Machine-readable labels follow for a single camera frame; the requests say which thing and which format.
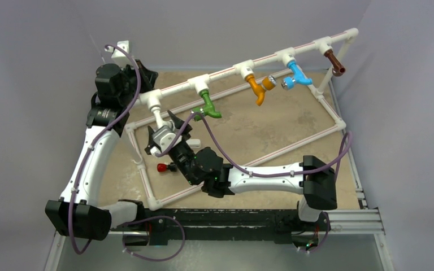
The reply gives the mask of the white faucet chrome knob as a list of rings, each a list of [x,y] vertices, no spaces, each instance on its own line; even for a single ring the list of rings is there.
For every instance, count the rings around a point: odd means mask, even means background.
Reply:
[[[155,123],[157,129],[160,129],[163,126],[167,126],[169,128],[173,128],[173,123],[171,121],[166,121],[163,119],[161,115],[161,107],[160,105],[155,105],[149,108],[150,112],[153,114],[155,118]]]

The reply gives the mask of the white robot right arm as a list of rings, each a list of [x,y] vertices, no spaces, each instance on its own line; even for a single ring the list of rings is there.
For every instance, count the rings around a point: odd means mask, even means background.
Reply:
[[[294,215],[296,225],[307,230],[316,224],[323,211],[337,208],[336,177],[338,164],[326,164],[313,155],[305,155],[299,163],[271,167],[244,167],[211,147],[195,152],[189,146],[192,127],[169,113],[174,125],[158,129],[147,128],[145,152],[155,157],[168,156],[176,169],[192,186],[214,198],[252,191],[283,191],[302,195]]]

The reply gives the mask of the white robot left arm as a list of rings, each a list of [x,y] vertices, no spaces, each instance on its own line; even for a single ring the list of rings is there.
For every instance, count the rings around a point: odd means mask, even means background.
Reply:
[[[121,199],[116,203],[98,207],[98,196],[110,155],[121,138],[129,118],[126,114],[103,135],[99,133],[117,119],[132,101],[136,87],[145,93],[154,88],[158,73],[148,70],[140,60],[138,71],[127,64],[104,64],[96,70],[97,91],[91,98],[91,109],[86,121],[83,149],[79,162],[88,156],[83,170],[77,164],[58,200],[49,200],[45,213],[57,232],[69,236],[73,229],[76,238],[104,240],[112,228],[125,224],[133,231],[141,230],[146,223],[143,203],[139,200]]]

